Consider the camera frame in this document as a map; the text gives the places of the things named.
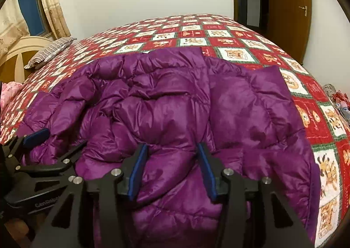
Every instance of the pillow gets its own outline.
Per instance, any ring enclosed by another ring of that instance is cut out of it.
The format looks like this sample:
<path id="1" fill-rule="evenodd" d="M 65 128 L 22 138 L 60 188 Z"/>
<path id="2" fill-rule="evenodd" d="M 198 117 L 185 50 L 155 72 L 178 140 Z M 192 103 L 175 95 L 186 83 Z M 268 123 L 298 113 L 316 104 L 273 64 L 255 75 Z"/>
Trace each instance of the pillow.
<path id="1" fill-rule="evenodd" d="M 61 37 L 60 39 L 55 40 L 54 42 L 46 46 L 44 49 L 38 51 L 28 61 L 28 64 L 24 66 L 24 68 L 29 69 L 29 68 L 35 67 L 36 65 L 44 61 L 45 63 L 43 63 L 41 66 L 45 65 L 51 59 L 53 59 L 57 54 L 59 54 L 62 50 L 70 46 L 74 40 L 75 38 L 72 38 L 72 37 Z"/>
<path id="2" fill-rule="evenodd" d="M 18 82 L 3 83 L 1 87 L 0 106 L 1 111 L 8 105 L 14 96 L 22 89 L 23 84 Z"/>

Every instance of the floral curtain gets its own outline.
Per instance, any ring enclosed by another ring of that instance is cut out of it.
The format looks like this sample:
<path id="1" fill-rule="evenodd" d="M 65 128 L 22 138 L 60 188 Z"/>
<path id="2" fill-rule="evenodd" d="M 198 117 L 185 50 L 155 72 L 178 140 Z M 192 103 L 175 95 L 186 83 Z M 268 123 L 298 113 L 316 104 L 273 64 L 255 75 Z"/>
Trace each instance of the floral curtain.
<path id="1" fill-rule="evenodd" d="M 70 31 L 63 16 L 59 0 L 41 0 L 51 32 L 56 39 L 69 37 Z"/>
<path id="2" fill-rule="evenodd" d="M 30 36 L 18 0 L 6 0 L 0 9 L 0 58 L 21 37 Z"/>

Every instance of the wooden headboard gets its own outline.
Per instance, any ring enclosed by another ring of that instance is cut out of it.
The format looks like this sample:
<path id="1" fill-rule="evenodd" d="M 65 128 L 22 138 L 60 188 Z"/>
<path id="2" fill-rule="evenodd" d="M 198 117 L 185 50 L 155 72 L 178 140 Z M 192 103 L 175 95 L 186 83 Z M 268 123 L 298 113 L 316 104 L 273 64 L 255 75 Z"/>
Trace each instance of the wooden headboard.
<path id="1" fill-rule="evenodd" d="M 15 81 L 23 83 L 34 71 L 24 69 L 24 65 L 41 49 L 49 45 L 52 40 L 45 37 L 29 36 L 19 39 L 0 59 L 0 81 L 8 83 Z"/>

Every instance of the wooden door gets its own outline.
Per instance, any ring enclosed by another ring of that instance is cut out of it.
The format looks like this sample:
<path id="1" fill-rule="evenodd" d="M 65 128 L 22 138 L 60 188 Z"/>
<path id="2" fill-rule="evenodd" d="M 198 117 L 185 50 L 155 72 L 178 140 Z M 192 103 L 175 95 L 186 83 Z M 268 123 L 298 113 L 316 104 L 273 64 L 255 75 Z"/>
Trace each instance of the wooden door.
<path id="1" fill-rule="evenodd" d="M 266 37 L 299 63 L 304 58 L 310 23 L 311 0 L 269 0 Z"/>

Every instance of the window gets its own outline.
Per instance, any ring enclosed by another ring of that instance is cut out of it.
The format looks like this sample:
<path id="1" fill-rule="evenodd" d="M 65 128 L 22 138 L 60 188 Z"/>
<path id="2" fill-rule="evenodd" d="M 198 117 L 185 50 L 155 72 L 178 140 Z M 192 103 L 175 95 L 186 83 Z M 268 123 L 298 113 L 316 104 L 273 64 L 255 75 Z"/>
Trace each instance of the window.
<path id="1" fill-rule="evenodd" d="M 48 36 L 50 28 L 41 0 L 18 0 L 31 36 Z"/>

